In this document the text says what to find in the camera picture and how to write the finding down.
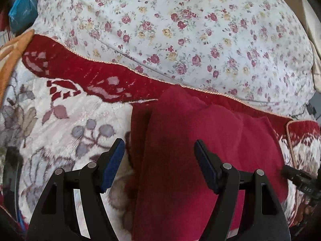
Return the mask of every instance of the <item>folded red fabric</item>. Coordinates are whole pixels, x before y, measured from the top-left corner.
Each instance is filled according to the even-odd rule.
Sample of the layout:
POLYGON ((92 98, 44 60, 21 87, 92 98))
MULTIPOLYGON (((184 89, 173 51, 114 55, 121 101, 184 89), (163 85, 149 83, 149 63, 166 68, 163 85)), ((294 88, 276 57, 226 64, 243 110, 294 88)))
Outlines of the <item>folded red fabric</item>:
MULTIPOLYGON (((208 106, 173 86, 152 107, 133 108, 131 159, 139 174, 133 240, 199 239, 217 196, 194 156, 197 139, 238 170, 264 170, 280 202, 286 199, 287 181, 280 175, 284 160, 268 118, 208 106)), ((240 191, 231 229, 239 226, 243 201, 240 191)))

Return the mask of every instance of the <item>bed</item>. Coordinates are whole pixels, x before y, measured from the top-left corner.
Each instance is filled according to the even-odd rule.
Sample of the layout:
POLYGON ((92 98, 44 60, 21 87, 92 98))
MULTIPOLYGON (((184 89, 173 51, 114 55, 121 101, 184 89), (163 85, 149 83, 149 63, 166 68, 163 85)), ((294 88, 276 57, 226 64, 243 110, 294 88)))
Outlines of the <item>bed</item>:
MULTIPOLYGON (((315 92, 314 55, 284 0, 39 0, 38 12, 0 118, 1 148, 15 146, 23 157, 26 224, 56 168, 97 160, 117 137, 130 146, 132 104, 156 100, 172 84, 288 119, 276 131, 285 164, 317 173, 320 131, 305 108, 315 92)), ((103 196, 119 240, 131 239, 124 187, 133 173, 127 153, 103 196)), ((291 225, 304 197, 288 188, 291 225)), ((75 201, 88 236, 77 192, 75 201)))

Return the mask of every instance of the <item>blue bag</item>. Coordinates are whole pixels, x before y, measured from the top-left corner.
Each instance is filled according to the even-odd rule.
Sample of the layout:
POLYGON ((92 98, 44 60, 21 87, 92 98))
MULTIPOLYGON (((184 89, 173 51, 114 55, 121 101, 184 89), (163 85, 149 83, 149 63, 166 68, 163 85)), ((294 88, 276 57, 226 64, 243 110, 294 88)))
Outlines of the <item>blue bag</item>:
POLYGON ((8 16, 10 29, 16 33, 37 18, 37 0, 15 0, 8 16))

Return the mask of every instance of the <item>silver screw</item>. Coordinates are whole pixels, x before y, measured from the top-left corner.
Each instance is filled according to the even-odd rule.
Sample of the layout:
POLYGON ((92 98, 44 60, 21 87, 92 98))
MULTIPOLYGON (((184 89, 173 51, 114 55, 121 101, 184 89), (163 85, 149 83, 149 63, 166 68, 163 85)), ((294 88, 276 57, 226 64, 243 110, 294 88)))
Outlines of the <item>silver screw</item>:
POLYGON ((62 173, 62 168, 57 168, 56 170, 55 170, 55 174, 56 175, 60 175, 62 173))
POLYGON ((224 164, 223 164, 223 167, 224 167, 225 169, 231 169, 231 168, 232 168, 232 165, 231 165, 230 163, 224 163, 224 164))
POLYGON ((264 171, 263 171, 262 169, 258 169, 258 170, 256 171, 256 173, 257 173, 258 175, 260 175, 260 176, 263 176, 263 175, 264 175, 264 171))
POLYGON ((88 165, 87 165, 89 168, 94 168, 97 166, 97 163, 96 162, 89 162, 88 165))

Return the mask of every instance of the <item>white floral fabric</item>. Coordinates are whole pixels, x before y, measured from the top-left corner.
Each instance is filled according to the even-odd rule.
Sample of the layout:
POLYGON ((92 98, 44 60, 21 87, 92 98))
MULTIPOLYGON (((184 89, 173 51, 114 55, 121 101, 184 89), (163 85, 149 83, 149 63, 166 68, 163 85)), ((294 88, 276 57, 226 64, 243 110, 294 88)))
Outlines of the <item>white floral fabric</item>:
POLYGON ((91 59, 299 114, 312 49, 283 0, 39 0, 36 33, 91 59))

